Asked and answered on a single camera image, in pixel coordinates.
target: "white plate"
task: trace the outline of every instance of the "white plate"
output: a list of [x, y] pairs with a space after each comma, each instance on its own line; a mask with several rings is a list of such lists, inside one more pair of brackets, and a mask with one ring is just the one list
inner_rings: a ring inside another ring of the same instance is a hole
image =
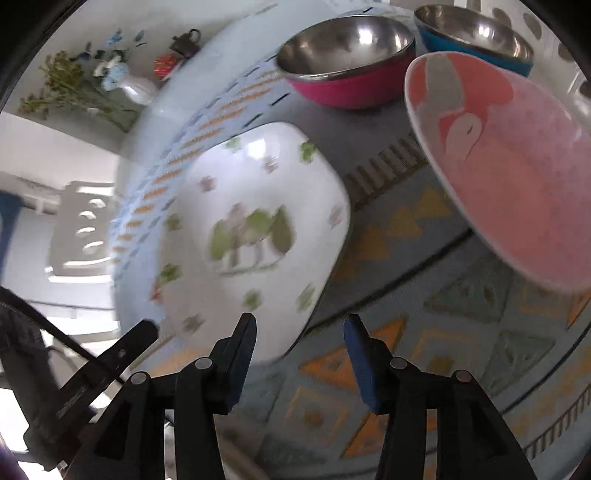
[[168, 214], [159, 277], [167, 319], [209, 351], [252, 312], [252, 361], [284, 355], [349, 230], [349, 198], [320, 152], [293, 125], [262, 125], [203, 153]]

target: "round table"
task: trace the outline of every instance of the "round table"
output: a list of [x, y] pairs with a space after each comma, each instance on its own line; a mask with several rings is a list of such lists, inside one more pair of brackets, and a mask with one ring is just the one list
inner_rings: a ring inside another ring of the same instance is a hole
[[[393, 16], [416, 31], [409, 11], [361, 11]], [[420, 54], [424, 47], [417, 40]], [[538, 477], [563, 478], [580, 459], [591, 427], [585, 415], [591, 292], [544, 290], [491, 253], [439, 185], [403, 102], [363, 112], [313, 104], [277, 75], [275, 51], [219, 85], [161, 151], [127, 172], [123, 190], [132, 193], [112, 238], [123, 329], [144, 317], [165, 318], [153, 295], [158, 239], [191, 161], [244, 130], [291, 122], [347, 187], [350, 238], [303, 337], [278, 362], [251, 366], [239, 404], [218, 419], [219, 434], [272, 478], [373, 478], [387, 419], [361, 401], [345, 350], [341, 318], [357, 312], [372, 336], [422, 370], [472, 372]], [[197, 356], [190, 339], [168, 338], [135, 367], [162, 375]], [[437, 441], [432, 413], [427, 429], [425, 478], [431, 479]]]

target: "white plastic chair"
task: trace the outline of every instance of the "white plastic chair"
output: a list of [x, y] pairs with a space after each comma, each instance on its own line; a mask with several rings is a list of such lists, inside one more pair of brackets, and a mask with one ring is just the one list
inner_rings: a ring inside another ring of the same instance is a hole
[[113, 216], [112, 183], [73, 181], [61, 195], [46, 272], [56, 283], [111, 280], [107, 242]]

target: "pink plate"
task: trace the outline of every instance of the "pink plate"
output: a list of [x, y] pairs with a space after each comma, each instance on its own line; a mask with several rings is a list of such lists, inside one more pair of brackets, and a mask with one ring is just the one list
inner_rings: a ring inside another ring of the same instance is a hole
[[414, 60], [404, 93], [433, 169], [499, 256], [549, 288], [591, 287], [591, 137], [563, 105], [456, 52]]

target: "metal bowl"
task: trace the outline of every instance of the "metal bowl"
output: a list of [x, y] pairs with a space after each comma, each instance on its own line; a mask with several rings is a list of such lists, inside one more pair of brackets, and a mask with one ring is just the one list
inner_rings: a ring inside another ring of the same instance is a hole
[[402, 23], [377, 15], [350, 15], [321, 22], [289, 39], [277, 54], [288, 79], [336, 80], [379, 68], [414, 48], [414, 35]]
[[534, 63], [534, 50], [521, 35], [475, 11], [451, 5], [424, 5], [414, 11], [414, 18], [430, 51], [471, 53], [526, 76]]

